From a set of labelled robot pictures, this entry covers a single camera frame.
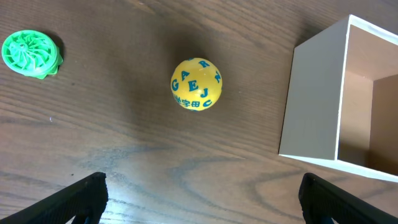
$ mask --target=wooden table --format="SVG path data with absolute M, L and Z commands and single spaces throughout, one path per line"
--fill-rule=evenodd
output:
M 396 0 L 2 0 L 1 42 L 41 30 L 59 73 L 0 62 L 0 218 L 96 172 L 102 223 L 303 223 L 306 172 L 398 216 L 398 185 L 277 155 L 296 45 L 355 14 L 398 33 Z M 211 109 L 170 92 L 179 62 L 205 57 L 224 90 Z

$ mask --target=green toy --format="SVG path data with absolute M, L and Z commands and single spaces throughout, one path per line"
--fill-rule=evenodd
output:
M 13 71 L 39 79 L 56 74 L 63 62 L 52 39 L 34 30 L 21 30 L 7 37 L 1 56 Z

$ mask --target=wooden surface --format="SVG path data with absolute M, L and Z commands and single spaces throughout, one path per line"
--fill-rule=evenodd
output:
M 1 0 L 1 42 L 41 30 L 65 61 L 45 80 L 0 62 L 0 218 L 95 171 L 102 223 L 303 223 L 305 172 L 398 216 L 397 184 L 277 155 L 294 47 L 350 13 L 398 33 L 395 0 Z M 172 98 L 189 57 L 223 76 L 207 111 Z

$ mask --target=green ridged top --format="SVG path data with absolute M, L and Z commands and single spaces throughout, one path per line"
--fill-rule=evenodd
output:
M 7 37 L 1 57 L 13 71 L 39 79 L 56 74 L 63 62 L 52 39 L 34 30 L 21 30 Z

